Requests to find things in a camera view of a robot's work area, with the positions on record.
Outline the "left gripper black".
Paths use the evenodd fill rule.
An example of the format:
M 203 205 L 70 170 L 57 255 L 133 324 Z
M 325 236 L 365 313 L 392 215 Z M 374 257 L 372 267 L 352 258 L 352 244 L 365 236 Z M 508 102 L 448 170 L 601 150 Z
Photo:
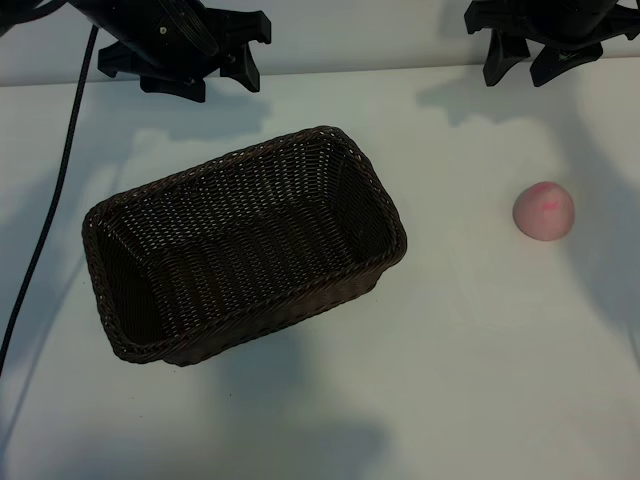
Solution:
M 251 93 L 260 73 L 251 41 L 269 44 L 271 21 L 262 11 L 209 8 L 200 1 L 73 1 L 71 5 L 154 69 L 179 79 L 204 78 L 219 69 Z M 145 93 L 206 101 L 206 85 L 140 77 Z

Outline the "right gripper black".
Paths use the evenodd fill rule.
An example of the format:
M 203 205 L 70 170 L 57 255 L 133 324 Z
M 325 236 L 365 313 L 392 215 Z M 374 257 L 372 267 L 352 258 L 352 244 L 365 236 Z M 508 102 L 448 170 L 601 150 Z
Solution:
M 473 1 L 464 21 L 470 34 L 492 29 L 483 66 L 487 87 L 530 57 L 525 39 L 546 45 L 530 67 L 535 87 L 597 61 L 602 41 L 633 39 L 633 10 L 616 1 Z

